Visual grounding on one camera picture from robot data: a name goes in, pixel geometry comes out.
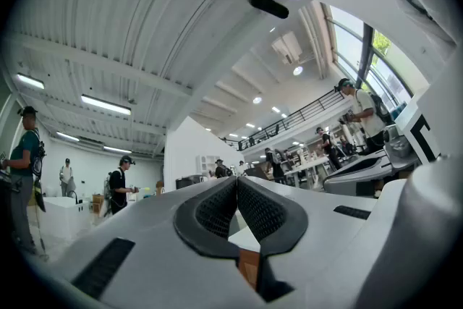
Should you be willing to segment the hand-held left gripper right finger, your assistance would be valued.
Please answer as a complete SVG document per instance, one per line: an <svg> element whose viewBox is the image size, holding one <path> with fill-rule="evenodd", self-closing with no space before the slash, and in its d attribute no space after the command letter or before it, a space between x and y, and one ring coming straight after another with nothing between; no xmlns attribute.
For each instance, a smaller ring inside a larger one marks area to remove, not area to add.
<svg viewBox="0 0 463 309"><path fill-rule="evenodd" d="M260 246L254 302L242 308L358 308L381 199L241 177L237 203Z"/></svg>

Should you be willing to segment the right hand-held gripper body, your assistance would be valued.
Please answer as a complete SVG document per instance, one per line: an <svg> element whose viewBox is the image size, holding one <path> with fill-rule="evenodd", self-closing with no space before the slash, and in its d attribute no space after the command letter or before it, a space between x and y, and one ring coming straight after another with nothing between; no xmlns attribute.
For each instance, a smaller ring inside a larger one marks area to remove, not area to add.
<svg viewBox="0 0 463 309"><path fill-rule="evenodd" d="M436 82L418 91L383 134L386 150L400 161L459 158L460 87Z"/></svg>

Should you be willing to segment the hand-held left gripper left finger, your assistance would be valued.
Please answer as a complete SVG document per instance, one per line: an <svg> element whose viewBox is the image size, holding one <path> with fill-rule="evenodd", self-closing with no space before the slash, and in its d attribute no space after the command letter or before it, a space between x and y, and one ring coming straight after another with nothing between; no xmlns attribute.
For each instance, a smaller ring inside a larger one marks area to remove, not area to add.
<svg viewBox="0 0 463 309"><path fill-rule="evenodd" d="M125 208L75 240L52 266L63 308L261 308L228 240L235 177Z"/></svg>

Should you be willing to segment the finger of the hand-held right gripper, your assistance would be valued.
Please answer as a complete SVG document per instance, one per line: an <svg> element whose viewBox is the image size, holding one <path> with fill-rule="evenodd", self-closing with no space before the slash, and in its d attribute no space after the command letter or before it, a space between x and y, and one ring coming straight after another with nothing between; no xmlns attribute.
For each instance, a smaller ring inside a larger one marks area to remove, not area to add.
<svg viewBox="0 0 463 309"><path fill-rule="evenodd" d="M377 165L368 169L352 171L345 169L336 172L324 180L323 188L327 193L347 196L374 196L376 185L392 174L392 166Z"/></svg>
<svg viewBox="0 0 463 309"><path fill-rule="evenodd" d="M389 166L390 159L385 150L376 151L349 163L352 166Z"/></svg>

